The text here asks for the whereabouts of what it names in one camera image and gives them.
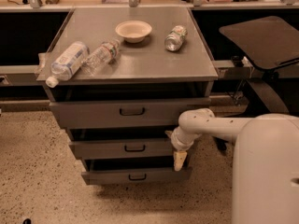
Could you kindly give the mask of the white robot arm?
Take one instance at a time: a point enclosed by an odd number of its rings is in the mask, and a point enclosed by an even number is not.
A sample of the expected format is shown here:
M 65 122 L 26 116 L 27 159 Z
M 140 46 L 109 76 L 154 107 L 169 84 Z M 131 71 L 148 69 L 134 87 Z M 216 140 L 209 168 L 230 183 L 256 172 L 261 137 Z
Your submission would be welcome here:
M 232 224 L 299 224 L 298 117 L 218 118 L 208 108 L 186 111 L 166 133 L 176 171 L 203 134 L 235 145 Z

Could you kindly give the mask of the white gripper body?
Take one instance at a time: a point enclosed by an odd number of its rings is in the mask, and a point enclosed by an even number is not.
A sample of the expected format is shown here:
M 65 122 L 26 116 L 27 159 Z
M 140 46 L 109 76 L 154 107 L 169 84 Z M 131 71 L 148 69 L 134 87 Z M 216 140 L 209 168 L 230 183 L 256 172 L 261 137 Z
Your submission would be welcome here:
M 194 141 L 200 137 L 200 134 L 187 133 L 180 127 L 177 127 L 171 133 L 171 143 L 177 151 L 187 151 L 194 144 Z

